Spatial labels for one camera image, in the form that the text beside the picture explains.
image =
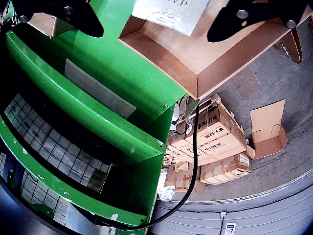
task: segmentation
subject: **packing tape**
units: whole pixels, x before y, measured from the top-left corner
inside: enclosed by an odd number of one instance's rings
[[[230,166],[226,168],[226,172],[231,172],[235,169],[242,169],[242,170],[251,170],[251,167],[249,167],[247,164],[243,162],[237,162],[237,161],[231,161]]]

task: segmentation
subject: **crumpled paper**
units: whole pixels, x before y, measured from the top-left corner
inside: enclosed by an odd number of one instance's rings
[[[174,185],[170,185],[167,187],[164,187],[164,183],[166,180],[166,174],[167,174],[167,169],[163,169],[160,175],[160,178],[158,180],[158,184],[157,184],[157,189],[156,192],[158,193],[160,200],[164,201],[164,200],[171,200],[172,196],[175,193],[175,186]]]
[[[170,186],[167,186],[167,187],[158,188],[156,191],[157,191],[161,201],[164,201],[164,200],[167,200],[167,199],[171,200],[172,196],[175,193],[175,186],[174,185],[170,185]]]

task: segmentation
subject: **metal grate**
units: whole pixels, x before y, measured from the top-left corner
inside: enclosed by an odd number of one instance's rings
[[[5,109],[5,114],[28,144],[55,168],[87,186],[95,169],[105,173],[106,165],[85,153],[61,136],[17,94]]]
[[[0,175],[1,175],[1,177],[3,177],[5,159],[6,159],[6,155],[3,153],[0,153]]]
[[[33,177],[27,171],[24,172],[21,197],[30,205],[47,205],[54,212],[53,220],[65,225],[65,216],[69,202],[47,188],[40,181],[34,181]]]

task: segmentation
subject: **cardboard flap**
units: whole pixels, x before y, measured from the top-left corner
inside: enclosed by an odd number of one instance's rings
[[[285,130],[283,129],[282,125],[280,125],[280,131],[279,131],[279,134],[278,134],[278,138],[280,140],[280,144],[282,146],[282,149],[284,149],[288,139],[287,139]]]
[[[274,138],[279,135],[280,129],[282,129],[282,124],[278,124],[272,127],[271,138]]]
[[[278,111],[263,117],[259,117],[252,121],[252,131],[264,130],[265,128],[271,128],[278,125],[282,121],[283,111]]]
[[[252,159],[255,158],[255,149],[251,148],[249,145],[246,146],[246,153],[248,154],[249,157]]]
[[[265,117],[273,113],[277,113],[277,115],[281,113],[281,116],[282,116],[284,107],[285,107],[285,100],[283,99],[276,103],[264,106],[262,108],[251,110],[250,111],[251,120],[253,121],[257,118]]]

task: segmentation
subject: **black cable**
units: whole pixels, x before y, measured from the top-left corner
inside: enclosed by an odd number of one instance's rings
[[[198,118],[199,118],[199,106],[197,106],[196,108],[196,117],[195,117],[195,126],[198,126]],[[114,221],[114,227],[116,227],[117,229],[120,229],[122,231],[138,231],[138,230],[142,230],[142,229],[147,229],[159,222],[161,222],[162,220],[166,219],[167,217],[171,216],[173,213],[175,213],[189,198],[194,186],[195,186],[195,182],[196,182],[196,178],[197,178],[197,171],[198,171],[198,153],[197,153],[197,128],[194,128],[194,135],[193,135],[193,150],[194,150],[194,169],[192,172],[192,178],[190,181],[190,185],[188,188],[188,191],[186,192],[186,194],[184,195],[183,199],[173,208],[171,209],[169,212],[167,212],[166,214],[164,214],[163,216],[161,216],[160,218],[151,221],[148,224],[144,224],[144,225],[140,225],[137,227],[128,227],[127,225],[124,225],[122,223],[116,222]]]

